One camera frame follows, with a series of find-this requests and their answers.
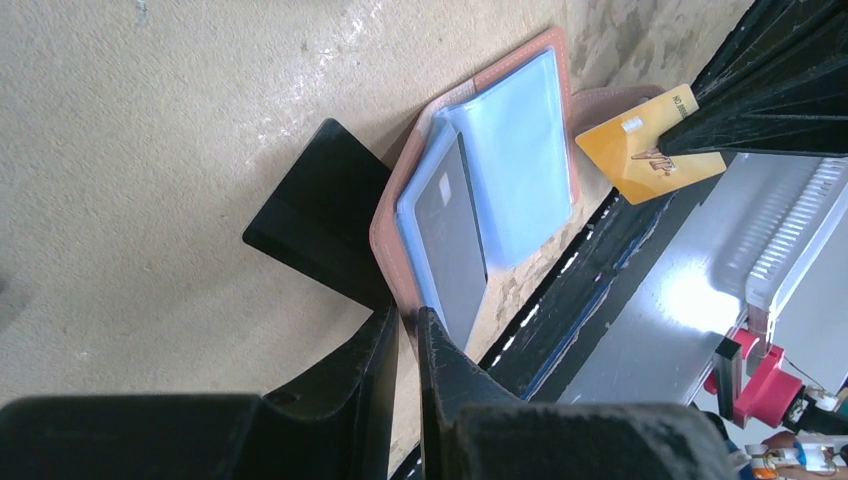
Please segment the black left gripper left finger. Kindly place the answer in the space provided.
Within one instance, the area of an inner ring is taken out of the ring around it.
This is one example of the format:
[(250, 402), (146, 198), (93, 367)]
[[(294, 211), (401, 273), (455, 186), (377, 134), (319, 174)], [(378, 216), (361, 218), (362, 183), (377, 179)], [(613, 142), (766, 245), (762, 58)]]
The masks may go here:
[(40, 396), (1, 410), (5, 479), (384, 479), (395, 307), (264, 394)]

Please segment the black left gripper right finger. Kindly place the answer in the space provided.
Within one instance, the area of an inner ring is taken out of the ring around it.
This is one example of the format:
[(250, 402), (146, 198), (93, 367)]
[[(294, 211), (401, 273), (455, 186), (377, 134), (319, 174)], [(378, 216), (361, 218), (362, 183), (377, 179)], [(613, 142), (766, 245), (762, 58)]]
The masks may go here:
[(525, 402), (417, 314), (427, 479), (733, 479), (728, 448), (675, 404)]

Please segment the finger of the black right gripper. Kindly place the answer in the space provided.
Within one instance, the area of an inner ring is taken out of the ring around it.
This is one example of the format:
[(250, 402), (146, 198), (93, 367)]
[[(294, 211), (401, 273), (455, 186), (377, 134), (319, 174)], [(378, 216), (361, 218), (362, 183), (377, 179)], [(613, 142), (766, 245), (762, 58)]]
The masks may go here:
[(691, 89), (698, 110), (659, 137), (667, 156), (846, 157), (846, 2), (753, 2)]

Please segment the black VIP card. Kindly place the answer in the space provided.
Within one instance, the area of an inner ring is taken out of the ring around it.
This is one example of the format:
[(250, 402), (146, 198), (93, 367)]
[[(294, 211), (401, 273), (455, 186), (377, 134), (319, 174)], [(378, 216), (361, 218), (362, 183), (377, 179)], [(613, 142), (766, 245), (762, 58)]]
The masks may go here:
[(446, 145), (417, 198), (415, 214), (440, 317), (452, 341), (464, 350), (487, 274), (458, 138)]

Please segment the single gold VIP card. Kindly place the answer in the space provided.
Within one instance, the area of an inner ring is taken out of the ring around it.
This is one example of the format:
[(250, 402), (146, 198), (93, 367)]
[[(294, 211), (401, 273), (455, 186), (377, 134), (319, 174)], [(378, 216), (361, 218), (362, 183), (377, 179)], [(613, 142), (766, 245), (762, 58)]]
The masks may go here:
[(699, 109), (688, 84), (600, 88), (589, 102), (576, 145), (632, 205), (672, 193), (726, 170), (719, 153), (668, 154), (659, 138)]

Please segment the single black card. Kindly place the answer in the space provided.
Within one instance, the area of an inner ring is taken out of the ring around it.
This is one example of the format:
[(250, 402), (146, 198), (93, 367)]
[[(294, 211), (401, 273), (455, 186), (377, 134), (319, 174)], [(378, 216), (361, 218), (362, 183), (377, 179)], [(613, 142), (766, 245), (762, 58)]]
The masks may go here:
[(372, 310), (392, 301), (369, 243), (390, 169), (325, 119), (242, 234), (245, 244)]

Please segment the pink leather card holder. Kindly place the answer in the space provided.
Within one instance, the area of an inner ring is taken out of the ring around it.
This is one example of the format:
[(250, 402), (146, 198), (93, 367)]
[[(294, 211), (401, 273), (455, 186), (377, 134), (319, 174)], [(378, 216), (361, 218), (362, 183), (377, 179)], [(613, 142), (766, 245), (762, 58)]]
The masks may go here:
[(590, 90), (572, 91), (566, 35), (552, 27), (423, 109), (369, 231), (372, 252), (404, 319), (430, 307), (445, 328), (415, 203), (446, 145), (459, 139), (487, 290), (491, 275), (525, 262), (575, 214), (581, 192), (574, 137), (585, 130), (581, 118), (590, 108), (578, 96)]

